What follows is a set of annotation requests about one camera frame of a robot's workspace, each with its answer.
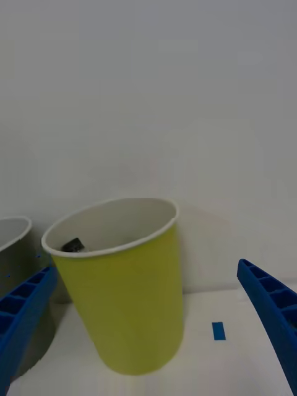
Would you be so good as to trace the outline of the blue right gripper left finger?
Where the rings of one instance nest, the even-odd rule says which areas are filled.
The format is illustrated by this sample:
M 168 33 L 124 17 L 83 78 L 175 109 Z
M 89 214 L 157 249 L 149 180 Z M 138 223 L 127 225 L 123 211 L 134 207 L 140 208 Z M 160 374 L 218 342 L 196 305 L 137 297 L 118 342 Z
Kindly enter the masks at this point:
M 57 277 L 56 268 L 45 267 L 1 298 L 1 395 L 17 373 Z

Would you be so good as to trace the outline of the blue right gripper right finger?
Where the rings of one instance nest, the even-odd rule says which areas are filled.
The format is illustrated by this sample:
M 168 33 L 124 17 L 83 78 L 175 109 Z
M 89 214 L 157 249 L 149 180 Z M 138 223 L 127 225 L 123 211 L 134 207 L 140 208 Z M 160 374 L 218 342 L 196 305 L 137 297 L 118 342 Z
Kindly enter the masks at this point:
M 264 326 L 293 395 L 296 395 L 296 292 L 246 259 L 238 262 L 237 278 Z

